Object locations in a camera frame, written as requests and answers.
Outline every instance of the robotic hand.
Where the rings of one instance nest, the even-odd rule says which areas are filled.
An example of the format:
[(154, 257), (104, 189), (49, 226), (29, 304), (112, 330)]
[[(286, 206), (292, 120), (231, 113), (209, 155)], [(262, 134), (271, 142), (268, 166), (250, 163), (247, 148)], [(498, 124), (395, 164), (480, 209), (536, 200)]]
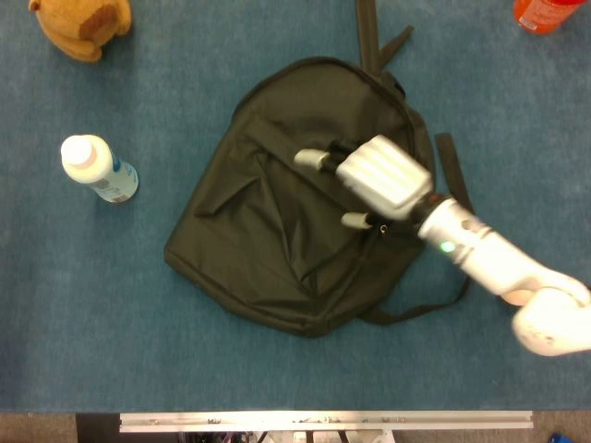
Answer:
[[(418, 237), (472, 279), (522, 305), (513, 331), (530, 351), (561, 355), (591, 350), (586, 286), (542, 266), (453, 198), (434, 194), (429, 172), (386, 137), (374, 137), (340, 163), (321, 150), (301, 150), (295, 162), (334, 173), (381, 217), (413, 221)], [(348, 213), (342, 223), (367, 229), (371, 217)]]

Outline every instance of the plastic bottle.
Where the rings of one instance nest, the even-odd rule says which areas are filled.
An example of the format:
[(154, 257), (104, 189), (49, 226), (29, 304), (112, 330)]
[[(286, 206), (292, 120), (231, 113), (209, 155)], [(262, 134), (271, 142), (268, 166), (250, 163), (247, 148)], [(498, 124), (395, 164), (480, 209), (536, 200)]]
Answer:
[(573, 441), (560, 434), (553, 434), (548, 443), (573, 443)]
[(536, 34), (556, 30), (586, 0), (515, 0), (513, 16), (519, 25)]
[(62, 144), (62, 165), (72, 180), (88, 185), (103, 199), (122, 203), (138, 189), (138, 173), (119, 160), (102, 138), (71, 136)]

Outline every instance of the bottle cap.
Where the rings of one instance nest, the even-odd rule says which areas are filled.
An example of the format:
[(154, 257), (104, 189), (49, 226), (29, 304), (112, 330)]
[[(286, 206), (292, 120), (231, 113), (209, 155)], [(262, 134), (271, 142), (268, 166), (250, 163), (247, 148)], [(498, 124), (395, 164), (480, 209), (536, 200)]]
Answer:
[(560, 434), (552, 434), (548, 443), (573, 443), (573, 441)]
[(94, 148), (91, 143), (83, 136), (71, 136), (62, 143), (62, 161), (72, 166), (88, 166)]

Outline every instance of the orange bottle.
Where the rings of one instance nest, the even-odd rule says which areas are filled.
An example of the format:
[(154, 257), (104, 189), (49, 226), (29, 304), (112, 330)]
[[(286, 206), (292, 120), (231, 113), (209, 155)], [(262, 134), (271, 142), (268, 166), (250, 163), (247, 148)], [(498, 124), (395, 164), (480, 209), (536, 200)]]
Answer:
[(515, 0), (513, 16), (522, 28), (536, 34), (557, 29), (586, 0)]

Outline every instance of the green indicator light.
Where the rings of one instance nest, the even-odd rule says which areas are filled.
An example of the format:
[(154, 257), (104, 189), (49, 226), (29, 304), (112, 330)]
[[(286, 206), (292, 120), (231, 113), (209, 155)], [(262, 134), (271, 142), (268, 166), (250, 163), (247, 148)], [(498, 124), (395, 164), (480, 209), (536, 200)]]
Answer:
[(440, 249), (445, 253), (455, 251), (455, 245), (452, 242), (443, 242), (440, 244)]

